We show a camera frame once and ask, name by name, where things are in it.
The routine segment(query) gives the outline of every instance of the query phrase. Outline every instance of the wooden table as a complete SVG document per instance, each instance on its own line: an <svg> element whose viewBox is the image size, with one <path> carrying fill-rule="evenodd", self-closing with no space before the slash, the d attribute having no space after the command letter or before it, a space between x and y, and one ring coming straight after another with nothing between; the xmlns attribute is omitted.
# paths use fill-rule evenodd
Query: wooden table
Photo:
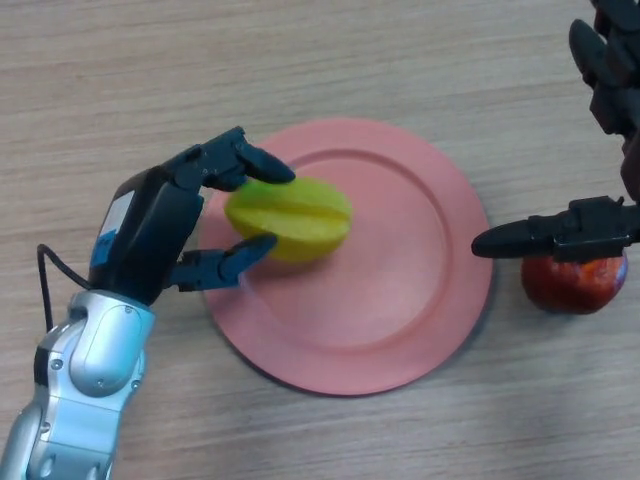
<svg viewBox="0 0 640 480"><path fill-rule="evenodd" d="M450 155L492 224L624 194L567 44L587 0L0 0L0 442L43 335L35 246L86 274L114 189L234 125L334 115ZM488 322L437 374L359 400L258 376L199 294L166 293L114 480L602 480L640 470L640 250L601 313L535 310L498 262ZM56 320L75 286L51 270Z"/></svg>

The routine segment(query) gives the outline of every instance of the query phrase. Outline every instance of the blue label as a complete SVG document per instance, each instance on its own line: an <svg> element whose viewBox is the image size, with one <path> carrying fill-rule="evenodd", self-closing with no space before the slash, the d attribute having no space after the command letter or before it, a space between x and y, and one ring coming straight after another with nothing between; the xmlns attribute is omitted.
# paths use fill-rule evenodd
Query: blue label
<svg viewBox="0 0 640 480"><path fill-rule="evenodd" d="M113 242L116 239L116 230L110 230L98 237L96 245L93 247L93 253L91 254L90 267L99 267L104 265L109 260L109 252L113 247Z"/></svg>

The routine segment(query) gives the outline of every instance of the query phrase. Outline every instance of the black cable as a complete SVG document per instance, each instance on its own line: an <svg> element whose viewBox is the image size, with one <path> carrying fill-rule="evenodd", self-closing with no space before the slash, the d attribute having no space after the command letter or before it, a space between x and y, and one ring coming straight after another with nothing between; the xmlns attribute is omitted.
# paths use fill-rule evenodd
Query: black cable
<svg viewBox="0 0 640 480"><path fill-rule="evenodd" d="M47 327L47 333L53 329L53 314L51 313L51 297L49 296L49 283L47 282L47 267L45 264L45 256L49 257L51 263L53 263L58 270L69 277L73 282L78 284L85 290L91 289L91 284L76 272L71 267L65 264L56 253L44 244L38 245L37 248L38 258L38 272L40 273L40 288L42 290L42 303L44 307L44 322Z"/></svg>

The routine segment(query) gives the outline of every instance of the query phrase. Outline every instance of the apple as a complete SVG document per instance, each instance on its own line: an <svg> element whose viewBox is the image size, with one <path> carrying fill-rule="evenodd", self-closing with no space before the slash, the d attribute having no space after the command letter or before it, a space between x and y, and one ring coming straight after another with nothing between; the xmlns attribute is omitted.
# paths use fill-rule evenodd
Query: apple
<svg viewBox="0 0 640 480"><path fill-rule="evenodd" d="M555 313L588 315L605 307L627 278L629 261L621 257L586 263L558 263L552 257L525 257L520 277L524 291L538 308Z"/></svg>

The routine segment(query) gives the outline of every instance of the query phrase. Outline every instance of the robotic arm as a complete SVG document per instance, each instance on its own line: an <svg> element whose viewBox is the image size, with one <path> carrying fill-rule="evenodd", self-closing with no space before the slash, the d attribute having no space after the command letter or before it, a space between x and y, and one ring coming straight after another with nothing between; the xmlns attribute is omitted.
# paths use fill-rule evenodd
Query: robotic arm
<svg viewBox="0 0 640 480"><path fill-rule="evenodd" d="M606 134L624 139L620 174L636 204L609 197L573 200L557 215L533 215L483 232L471 246L476 256L551 255L556 262L588 262L622 256L624 248L640 242L640 6L637 0L591 3L594 28L575 20L569 47L593 90L591 113Z"/></svg>
<svg viewBox="0 0 640 480"><path fill-rule="evenodd" d="M233 191L247 177L288 183L295 174L250 145L240 127L130 178L116 191L85 281L67 319L53 326L39 249L47 335L36 349L31 402L14 422L0 480L109 480L122 414L144 377L144 347L162 291L238 285L276 244L272 235L229 250L182 252L204 203L202 187Z"/></svg>

